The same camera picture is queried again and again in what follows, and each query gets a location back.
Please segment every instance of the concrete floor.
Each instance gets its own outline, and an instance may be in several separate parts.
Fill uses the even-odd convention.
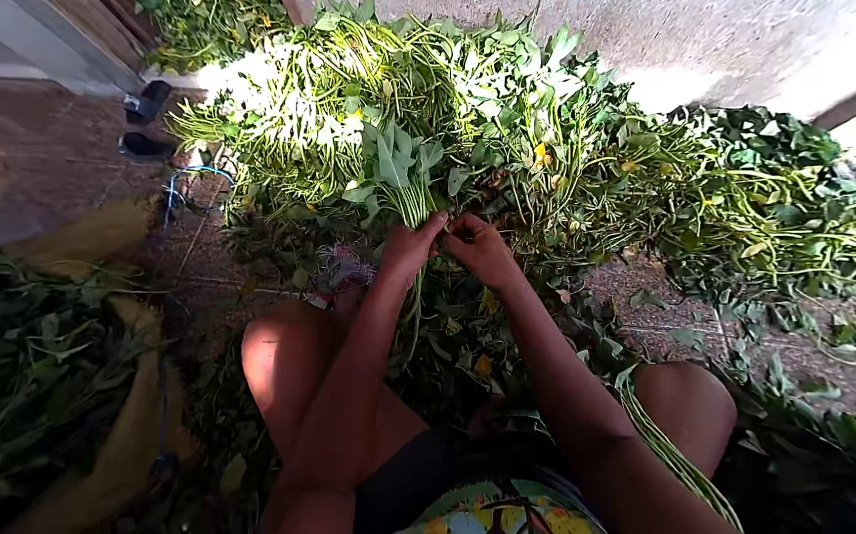
[[[161,125],[150,129],[153,135],[165,135]],[[167,171],[130,163],[116,153],[116,139],[125,131],[125,115],[116,100],[77,97],[47,82],[0,80],[0,242],[56,228],[104,201],[161,192]],[[225,183],[216,178],[181,185],[204,205],[213,204],[221,187]],[[221,357],[234,331],[274,301],[295,297],[265,268],[235,263],[223,247],[219,227],[219,212],[199,217],[184,211],[167,232],[154,231],[137,258],[153,285],[171,292],[165,307],[169,335],[178,339],[173,346],[178,358]],[[261,281],[241,296],[252,273],[261,274]],[[683,299],[655,261],[603,265],[589,274],[587,287],[597,301],[617,303],[621,334],[652,357],[727,357],[728,344],[736,339],[734,324],[720,321],[703,302]],[[675,306],[630,306],[629,297],[642,288]],[[678,328],[703,333],[705,353],[675,341],[672,333]],[[856,409],[856,367],[826,358],[808,339],[780,333],[769,335],[758,348],[755,365],[766,366],[775,353],[793,378],[825,376],[844,392],[839,401],[818,404]]]

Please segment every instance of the yellow leaf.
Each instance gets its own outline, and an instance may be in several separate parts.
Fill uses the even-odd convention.
[[[253,293],[256,290],[257,281],[256,276],[248,276],[244,285],[240,287],[240,297],[243,298]]]
[[[764,249],[768,248],[768,244],[765,242],[754,243],[750,247],[744,249],[744,252],[741,253],[741,259],[750,258],[755,254],[762,252]]]
[[[493,372],[492,363],[493,361],[490,356],[487,356],[487,353],[481,353],[481,357],[477,358],[477,363],[474,364],[474,372],[481,378],[490,378],[491,372]]]
[[[481,297],[481,307],[479,311],[485,312],[488,315],[493,315],[497,313],[498,308],[500,308],[500,302],[497,300],[497,297],[494,296],[491,290],[484,288],[484,297]]]

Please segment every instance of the blue rope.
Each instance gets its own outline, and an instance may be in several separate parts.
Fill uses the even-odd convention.
[[[171,210],[177,209],[177,202],[174,197],[177,196],[177,200],[180,200],[182,204],[187,205],[188,200],[181,195],[181,193],[176,188],[177,177],[184,173],[191,173],[197,171],[207,171],[212,172],[214,174],[219,174],[227,179],[227,181],[231,184],[231,187],[236,185],[236,182],[233,181],[233,176],[225,170],[221,170],[215,167],[211,167],[209,165],[194,165],[190,167],[182,167],[175,170],[174,174],[171,175],[171,178],[168,180],[168,185],[164,188],[165,191],[168,192],[168,206],[164,210],[164,227],[161,229],[162,231],[168,229],[168,219],[171,216]]]

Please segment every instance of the pile of greens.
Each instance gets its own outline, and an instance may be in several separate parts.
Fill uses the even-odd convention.
[[[0,528],[67,469],[88,472],[146,345],[102,304],[101,273],[0,254]]]
[[[319,246],[332,242],[315,238],[375,248],[391,224],[415,226],[430,209],[473,212],[498,226],[600,374],[611,368],[599,362],[621,363],[627,351],[571,303],[586,294],[590,266],[638,249],[656,251],[687,292],[746,322],[752,341],[770,321],[856,363],[856,316],[836,317],[822,334],[800,305],[856,297],[856,166],[838,160],[824,131],[761,107],[645,114],[596,53],[573,55],[578,35],[563,29],[540,46],[529,19],[498,15],[475,31],[412,17],[379,23],[363,2],[292,27],[261,22],[250,6],[234,18],[232,3],[145,6],[165,38],[167,54],[154,61],[184,70],[206,57],[231,73],[171,126],[185,148],[229,150],[237,180],[223,231],[242,258],[289,263],[301,290]],[[192,36],[191,27],[205,30]],[[503,310],[445,257],[429,261],[409,295],[390,383],[432,424],[463,425],[495,392],[514,403],[505,425],[545,430]],[[781,403],[787,413],[803,408]],[[851,447],[823,423],[794,421],[830,454]],[[753,422],[777,435],[775,419]],[[756,525],[753,495],[722,490],[748,510],[745,528]],[[843,498],[856,513],[856,498]]]
[[[745,530],[856,532],[856,414],[812,408],[777,356],[765,380],[715,372],[738,409],[715,484]]]
[[[185,146],[235,154],[229,233],[254,215],[378,232],[439,207],[488,216],[528,273],[653,244],[729,314],[767,296],[856,296],[856,169],[825,132],[764,108],[644,114],[595,53],[571,55],[565,29],[540,48],[529,20],[464,32],[371,17],[339,5],[312,28],[250,30],[255,52],[229,65],[226,90],[173,117]],[[430,180],[423,206],[391,194],[409,172]],[[831,341],[856,362],[856,326]]]

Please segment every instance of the leafy green vegetable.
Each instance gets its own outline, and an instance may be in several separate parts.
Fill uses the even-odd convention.
[[[88,473],[147,349],[102,304],[101,276],[46,275],[0,254],[4,523],[66,468]]]

